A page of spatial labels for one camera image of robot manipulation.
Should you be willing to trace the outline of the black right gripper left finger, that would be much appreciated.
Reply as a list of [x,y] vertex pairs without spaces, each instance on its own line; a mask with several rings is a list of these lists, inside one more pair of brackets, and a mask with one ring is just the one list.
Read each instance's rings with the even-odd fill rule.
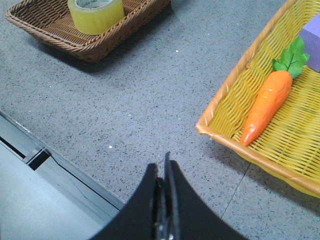
[[157,165],[147,166],[144,176],[126,205],[93,240],[151,240],[153,238],[153,211]]

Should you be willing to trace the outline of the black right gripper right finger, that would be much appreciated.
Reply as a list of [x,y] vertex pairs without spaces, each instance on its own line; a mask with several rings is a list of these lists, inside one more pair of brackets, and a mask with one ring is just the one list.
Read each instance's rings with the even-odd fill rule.
[[164,194],[170,240],[246,239],[204,203],[169,152],[164,157]]

